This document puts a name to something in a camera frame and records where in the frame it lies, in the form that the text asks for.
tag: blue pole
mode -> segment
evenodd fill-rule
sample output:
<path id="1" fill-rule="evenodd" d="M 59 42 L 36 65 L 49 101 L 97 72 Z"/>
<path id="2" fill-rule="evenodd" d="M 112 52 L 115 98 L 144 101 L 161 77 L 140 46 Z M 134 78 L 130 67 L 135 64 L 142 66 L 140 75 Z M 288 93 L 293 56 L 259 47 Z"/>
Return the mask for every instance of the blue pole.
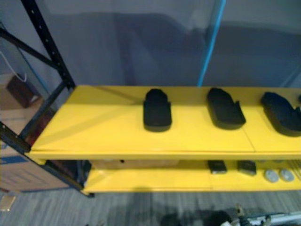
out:
<path id="1" fill-rule="evenodd" d="M 226 5 L 226 0 L 216 0 L 213 8 L 213 12 L 211 15 L 210 25 L 208 29 L 208 45 L 206 45 L 206 49 L 202 55 L 201 59 L 201 72 L 198 78 L 198 87 L 201 87 L 203 84 L 204 76 L 209 65 L 209 61 L 211 59 L 212 51 L 215 44 L 215 39 L 218 33 L 218 30 L 221 25 L 222 13 L 224 11 Z"/>

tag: round metal disc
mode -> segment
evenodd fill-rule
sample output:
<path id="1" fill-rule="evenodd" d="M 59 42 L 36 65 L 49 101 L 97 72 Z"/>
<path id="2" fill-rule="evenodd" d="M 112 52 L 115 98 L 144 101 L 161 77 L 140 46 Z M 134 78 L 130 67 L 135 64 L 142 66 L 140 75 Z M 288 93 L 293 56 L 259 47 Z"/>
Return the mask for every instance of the round metal disc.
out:
<path id="1" fill-rule="evenodd" d="M 280 177 L 281 179 L 283 179 L 284 181 L 293 181 L 295 178 L 293 176 L 293 174 L 291 173 L 291 171 L 289 171 L 288 169 L 281 169 L 280 171 Z"/>
<path id="2" fill-rule="evenodd" d="M 279 180 L 278 174 L 272 169 L 267 169 L 264 172 L 264 177 L 266 178 L 266 180 L 272 183 L 277 182 Z"/>

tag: yellow shelf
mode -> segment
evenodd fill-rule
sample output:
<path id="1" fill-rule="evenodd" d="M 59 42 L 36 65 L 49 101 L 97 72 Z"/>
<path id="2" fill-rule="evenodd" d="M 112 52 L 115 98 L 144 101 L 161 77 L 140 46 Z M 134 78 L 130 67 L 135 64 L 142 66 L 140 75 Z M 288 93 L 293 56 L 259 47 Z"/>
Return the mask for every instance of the yellow shelf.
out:
<path id="1" fill-rule="evenodd" d="M 172 127 L 143 128 L 143 100 L 151 87 L 77 86 L 31 152 L 36 159 L 300 159 L 301 138 L 277 133 L 263 113 L 265 91 L 293 105 L 301 89 L 223 88 L 240 100 L 247 123 L 237 130 L 213 125 L 209 87 L 160 87 L 172 103 Z"/>
<path id="2" fill-rule="evenodd" d="M 267 181 L 266 169 L 278 172 L 291 170 L 286 161 L 257 162 L 257 174 L 252 177 L 237 171 L 237 162 L 226 161 L 228 172 L 210 173 L 205 161 L 181 161 L 176 168 L 160 169 L 93 169 L 90 171 L 84 192 L 184 192 L 184 191 L 281 191 L 300 190 L 301 181 L 295 176 L 292 182 L 279 179 Z"/>

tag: blue label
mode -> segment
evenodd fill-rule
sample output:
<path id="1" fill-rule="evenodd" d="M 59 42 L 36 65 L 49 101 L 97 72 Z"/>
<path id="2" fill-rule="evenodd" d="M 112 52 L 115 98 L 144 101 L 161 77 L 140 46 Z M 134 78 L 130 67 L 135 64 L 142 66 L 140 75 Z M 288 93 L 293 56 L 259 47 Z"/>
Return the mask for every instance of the blue label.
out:
<path id="1" fill-rule="evenodd" d="M 21 156 L 2 157 L 2 158 L 0 158 L 0 165 L 20 163 L 20 162 L 25 162 L 25 161 L 27 161 L 27 160 Z"/>

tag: black foam piece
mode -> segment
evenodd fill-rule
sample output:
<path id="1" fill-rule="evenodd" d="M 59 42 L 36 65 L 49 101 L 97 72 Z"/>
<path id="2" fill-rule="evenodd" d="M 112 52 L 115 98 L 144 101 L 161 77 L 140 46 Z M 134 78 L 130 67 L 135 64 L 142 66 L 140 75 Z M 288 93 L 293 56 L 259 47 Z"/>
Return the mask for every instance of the black foam piece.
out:
<path id="1" fill-rule="evenodd" d="M 223 160 L 209 160 L 208 166 L 212 174 L 225 174 L 227 172 L 227 168 Z"/>
<path id="2" fill-rule="evenodd" d="M 266 92 L 261 102 L 264 112 L 276 131 L 290 137 L 301 136 L 300 107 L 293 109 L 284 97 L 271 92 Z"/>
<path id="3" fill-rule="evenodd" d="M 209 112 L 215 126 L 222 129 L 238 129 L 246 122 L 239 101 L 233 101 L 229 93 L 212 88 L 207 95 Z"/>
<path id="4" fill-rule="evenodd" d="M 238 161 L 238 171 L 250 176 L 255 176 L 256 163 L 254 161 Z"/>
<path id="5" fill-rule="evenodd" d="M 171 127 L 171 109 L 167 95 L 160 89 L 151 89 L 143 103 L 144 128 L 153 132 L 166 131 Z"/>

